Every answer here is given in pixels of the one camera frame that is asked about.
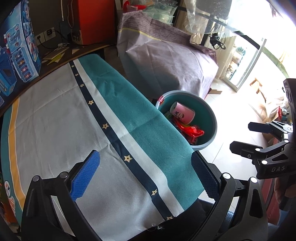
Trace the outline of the pink paper cup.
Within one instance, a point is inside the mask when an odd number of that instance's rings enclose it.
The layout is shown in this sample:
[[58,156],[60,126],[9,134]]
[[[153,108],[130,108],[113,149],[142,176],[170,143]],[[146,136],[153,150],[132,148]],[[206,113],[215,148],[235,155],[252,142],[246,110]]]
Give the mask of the pink paper cup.
[[176,118],[178,118],[182,123],[188,125],[190,124],[194,117],[195,111],[186,107],[185,105],[175,101],[169,110],[169,112]]

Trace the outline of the red snack wrapper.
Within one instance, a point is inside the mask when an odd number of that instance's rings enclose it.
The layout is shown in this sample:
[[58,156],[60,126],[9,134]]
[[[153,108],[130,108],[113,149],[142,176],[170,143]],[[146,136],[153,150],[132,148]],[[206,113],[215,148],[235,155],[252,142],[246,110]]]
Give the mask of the red snack wrapper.
[[197,125],[186,125],[176,117],[172,118],[172,123],[191,145],[196,145],[198,138],[202,137],[205,133]]

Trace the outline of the red cardboard box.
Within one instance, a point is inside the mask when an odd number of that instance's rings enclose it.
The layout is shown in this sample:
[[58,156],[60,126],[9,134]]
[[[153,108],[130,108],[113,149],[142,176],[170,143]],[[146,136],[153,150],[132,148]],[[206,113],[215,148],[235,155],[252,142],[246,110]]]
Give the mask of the red cardboard box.
[[103,43],[115,38],[115,1],[69,1],[71,38],[80,45]]

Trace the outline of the blue toy box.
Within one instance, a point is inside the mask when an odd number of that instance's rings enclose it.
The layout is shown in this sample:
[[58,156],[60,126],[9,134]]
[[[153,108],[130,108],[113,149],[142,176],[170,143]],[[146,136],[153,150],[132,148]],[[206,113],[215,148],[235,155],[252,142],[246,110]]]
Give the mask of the blue toy box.
[[40,69],[29,1],[20,1],[1,22],[1,108],[10,105]]

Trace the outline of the grey cloth covered furniture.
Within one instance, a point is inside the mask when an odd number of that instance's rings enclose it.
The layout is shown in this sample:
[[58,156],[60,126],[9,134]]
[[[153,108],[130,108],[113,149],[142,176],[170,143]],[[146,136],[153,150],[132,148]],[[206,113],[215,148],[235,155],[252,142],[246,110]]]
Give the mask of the grey cloth covered furniture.
[[216,53],[190,39],[141,11],[122,14],[117,51],[128,81],[148,98],[172,90],[205,98],[218,71]]

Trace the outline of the teal trash bin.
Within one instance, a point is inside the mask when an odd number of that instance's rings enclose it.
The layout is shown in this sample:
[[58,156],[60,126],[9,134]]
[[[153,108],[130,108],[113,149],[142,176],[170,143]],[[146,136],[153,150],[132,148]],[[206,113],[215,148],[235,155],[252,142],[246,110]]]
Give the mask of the teal trash bin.
[[195,117],[188,125],[197,125],[205,132],[202,137],[198,138],[196,145],[191,145],[192,149],[199,151],[206,148],[213,142],[217,133],[217,121],[212,109],[203,99],[195,94],[182,90],[169,91],[158,99],[156,108],[164,114],[172,125],[172,118],[174,116],[169,110],[175,101],[195,111]]

